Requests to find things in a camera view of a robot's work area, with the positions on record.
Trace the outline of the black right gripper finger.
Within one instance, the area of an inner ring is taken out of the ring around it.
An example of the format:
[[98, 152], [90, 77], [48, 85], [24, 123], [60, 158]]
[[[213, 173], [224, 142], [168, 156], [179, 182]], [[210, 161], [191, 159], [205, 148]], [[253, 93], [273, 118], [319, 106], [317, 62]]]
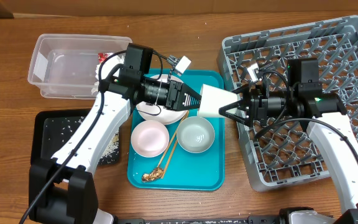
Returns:
[[[244, 117], [237, 115], [236, 112], [238, 110], [243, 111], [246, 115]], [[252, 120], [248, 115], [249, 107], [243, 103], [240, 102], [230, 103], [228, 105], [220, 107], [218, 109], [218, 112], [221, 116], [229, 118], [235, 122], [241, 123], [247, 127], [252, 126]]]
[[249, 92], [250, 92], [250, 85], [249, 84], [242, 85], [242, 86], [240, 86], [240, 87], [238, 87], [238, 88], [236, 88], [236, 89], [234, 89], [232, 91], [232, 93], [235, 93], [237, 95], [240, 94], [240, 93], [242, 93], [243, 95], [248, 95]]

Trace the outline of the cream white cup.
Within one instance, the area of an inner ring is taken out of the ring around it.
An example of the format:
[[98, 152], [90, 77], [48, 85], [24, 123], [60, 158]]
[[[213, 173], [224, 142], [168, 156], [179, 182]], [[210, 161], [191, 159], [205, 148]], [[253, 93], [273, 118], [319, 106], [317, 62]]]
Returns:
[[223, 118], [219, 109], [239, 100], [235, 93], [207, 84], [201, 87], [200, 95], [201, 103], [197, 116], [204, 118]]

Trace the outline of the grey-white bowl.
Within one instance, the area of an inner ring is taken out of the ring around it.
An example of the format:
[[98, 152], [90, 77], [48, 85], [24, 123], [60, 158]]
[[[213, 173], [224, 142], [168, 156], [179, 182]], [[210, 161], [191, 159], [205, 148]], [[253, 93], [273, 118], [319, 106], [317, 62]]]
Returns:
[[177, 129], [179, 145], [187, 152], [202, 153], [214, 143], [213, 125], [205, 118], [191, 116], [182, 121]]

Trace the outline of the pink bowl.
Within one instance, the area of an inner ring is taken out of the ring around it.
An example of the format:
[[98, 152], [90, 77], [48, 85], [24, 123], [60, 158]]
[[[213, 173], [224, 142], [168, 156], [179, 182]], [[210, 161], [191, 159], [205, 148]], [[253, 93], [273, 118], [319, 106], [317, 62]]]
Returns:
[[147, 120], [132, 131], [131, 146], [142, 157], [157, 157], [163, 153], [170, 141], [168, 129], [160, 122]]

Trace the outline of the red snack wrapper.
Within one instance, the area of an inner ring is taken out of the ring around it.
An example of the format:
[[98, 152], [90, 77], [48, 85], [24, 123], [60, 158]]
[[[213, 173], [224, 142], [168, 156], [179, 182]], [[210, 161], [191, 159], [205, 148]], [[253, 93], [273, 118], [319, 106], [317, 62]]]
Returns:
[[99, 63], [102, 63], [102, 62], [103, 62], [106, 58], [108, 58], [110, 55], [112, 55], [112, 52], [99, 53], [99, 54], [98, 54]]

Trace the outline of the pile of white rice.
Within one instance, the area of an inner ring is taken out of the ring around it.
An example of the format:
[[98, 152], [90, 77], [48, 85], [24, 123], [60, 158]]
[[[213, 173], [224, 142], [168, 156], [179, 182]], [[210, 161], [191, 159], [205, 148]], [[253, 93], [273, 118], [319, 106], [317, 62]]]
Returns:
[[[42, 136], [42, 157], [51, 158], [73, 136], [85, 119], [84, 116], [47, 118]], [[99, 160], [100, 165], [114, 164], [119, 160], [119, 131], [111, 138]]]

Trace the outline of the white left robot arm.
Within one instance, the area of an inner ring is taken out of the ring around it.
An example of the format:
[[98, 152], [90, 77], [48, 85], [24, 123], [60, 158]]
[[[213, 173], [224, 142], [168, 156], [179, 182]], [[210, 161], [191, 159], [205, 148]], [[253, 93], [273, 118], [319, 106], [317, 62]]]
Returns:
[[39, 223], [114, 223], [99, 208], [94, 173], [110, 140], [141, 102], [172, 111], [200, 107], [201, 95], [184, 83], [148, 78], [150, 47], [129, 44], [123, 63], [98, 70], [98, 94], [73, 136], [49, 159], [32, 159], [27, 218]]

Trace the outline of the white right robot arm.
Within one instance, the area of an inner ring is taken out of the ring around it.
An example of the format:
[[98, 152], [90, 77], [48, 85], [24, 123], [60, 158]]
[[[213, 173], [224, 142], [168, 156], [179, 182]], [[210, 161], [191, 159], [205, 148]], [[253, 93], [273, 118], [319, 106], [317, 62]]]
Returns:
[[281, 223], [358, 223], [358, 142], [351, 128], [347, 108], [337, 93], [325, 93], [319, 80], [319, 63], [315, 58], [290, 59], [287, 75], [278, 76], [286, 89], [269, 91], [260, 85], [268, 66], [257, 63], [248, 69], [254, 89], [243, 85], [235, 94], [242, 99], [221, 106], [219, 114], [251, 127], [255, 120], [262, 129], [254, 135], [259, 139], [271, 129], [287, 123], [299, 123], [317, 146], [334, 182], [342, 214], [338, 219], [320, 215], [309, 207], [284, 208]]

